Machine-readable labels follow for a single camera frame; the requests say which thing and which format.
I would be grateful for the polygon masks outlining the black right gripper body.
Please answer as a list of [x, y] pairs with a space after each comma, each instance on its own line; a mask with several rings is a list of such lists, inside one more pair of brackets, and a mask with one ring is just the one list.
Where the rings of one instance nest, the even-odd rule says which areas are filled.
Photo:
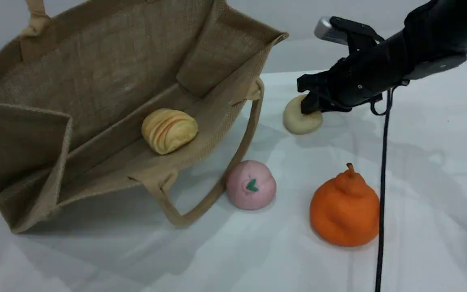
[[353, 108], [381, 100], [384, 91], [408, 85], [408, 54], [402, 32], [395, 33], [373, 47], [355, 50], [339, 59], [330, 70], [336, 74], [336, 93], [327, 100], [334, 105]]

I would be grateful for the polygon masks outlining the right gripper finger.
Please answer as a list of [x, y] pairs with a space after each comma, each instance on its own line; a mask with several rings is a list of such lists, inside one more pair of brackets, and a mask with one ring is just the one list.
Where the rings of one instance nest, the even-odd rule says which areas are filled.
[[336, 93], [336, 74], [332, 70], [321, 71], [315, 74], [303, 74], [297, 78], [297, 91], [314, 91]]
[[343, 112], [347, 113], [352, 111], [352, 108], [344, 108], [339, 105], [334, 105], [332, 102], [322, 98], [318, 94], [309, 91], [305, 98], [301, 101], [301, 113], [310, 115], [315, 112]]

